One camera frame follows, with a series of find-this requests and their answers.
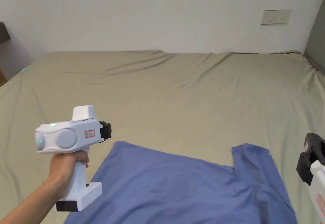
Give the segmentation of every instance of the wall outlet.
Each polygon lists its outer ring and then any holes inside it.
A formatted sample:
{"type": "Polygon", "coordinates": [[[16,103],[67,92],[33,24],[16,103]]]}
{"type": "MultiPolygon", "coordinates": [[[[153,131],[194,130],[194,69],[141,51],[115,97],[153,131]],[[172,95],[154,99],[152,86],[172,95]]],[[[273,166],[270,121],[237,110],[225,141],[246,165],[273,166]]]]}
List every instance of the wall outlet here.
{"type": "Polygon", "coordinates": [[[284,24],[290,17],[291,10],[265,10],[261,24],[284,24]]]}

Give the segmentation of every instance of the sticker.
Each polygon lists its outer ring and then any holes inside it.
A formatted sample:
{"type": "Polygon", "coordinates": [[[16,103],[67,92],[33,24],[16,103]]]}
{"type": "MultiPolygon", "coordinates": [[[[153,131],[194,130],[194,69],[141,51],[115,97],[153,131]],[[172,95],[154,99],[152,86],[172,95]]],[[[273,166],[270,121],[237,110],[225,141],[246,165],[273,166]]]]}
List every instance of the sticker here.
{"type": "Polygon", "coordinates": [[[84,137],[85,138],[90,138],[90,137],[94,137],[94,136],[95,136],[95,130],[94,129],[84,132],[84,137]]]}
{"type": "Polygon", "coordinates": [[[325,202],[320,194],[317,196],[317,204],[325,216],[325,202]]]}

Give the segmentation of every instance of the mattress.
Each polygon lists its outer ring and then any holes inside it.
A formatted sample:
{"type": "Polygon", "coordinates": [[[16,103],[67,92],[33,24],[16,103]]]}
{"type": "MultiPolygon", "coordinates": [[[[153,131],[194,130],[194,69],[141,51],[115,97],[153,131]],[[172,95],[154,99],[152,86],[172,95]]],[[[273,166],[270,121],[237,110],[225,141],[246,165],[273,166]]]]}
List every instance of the mattress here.
{"type": "Polygon", "coordinates": [[[270,150],[299,223],[319,223],[296,165],[308,132],[325,137],[324,100],[325,77],[296,53],[46,54],[0,88],[0,219],[49,174],[35,129],[91,104],[113,137],[90,148],[87,181],[115,141],[227,166],[231,147],[251,143],[270,150]]]}

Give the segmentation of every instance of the blue t-shirt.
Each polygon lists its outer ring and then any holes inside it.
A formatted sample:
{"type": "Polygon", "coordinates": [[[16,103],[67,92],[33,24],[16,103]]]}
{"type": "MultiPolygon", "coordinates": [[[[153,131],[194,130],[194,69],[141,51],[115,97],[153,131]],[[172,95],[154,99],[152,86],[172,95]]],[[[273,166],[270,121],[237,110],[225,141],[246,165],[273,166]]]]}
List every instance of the blue t-shirt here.
{"type": "Polygon", "coordinates": [[[297,223],[269,151],[232,154],[233,168],[116,142],[92,179],[103,194],[65,224],[297,223]]]}

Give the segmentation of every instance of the device base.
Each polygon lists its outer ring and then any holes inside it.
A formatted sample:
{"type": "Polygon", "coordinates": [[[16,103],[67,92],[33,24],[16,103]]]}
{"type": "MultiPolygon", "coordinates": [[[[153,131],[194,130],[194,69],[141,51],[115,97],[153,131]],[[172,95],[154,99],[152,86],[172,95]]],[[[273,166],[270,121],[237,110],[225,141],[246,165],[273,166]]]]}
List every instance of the device base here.
{"type": "Polygon", "coordinates": [[[74,196],[67,196],[56,203],[57,211],[82,211],[103,193],[100,182],[87,184],[84,190],[74,196]]]}

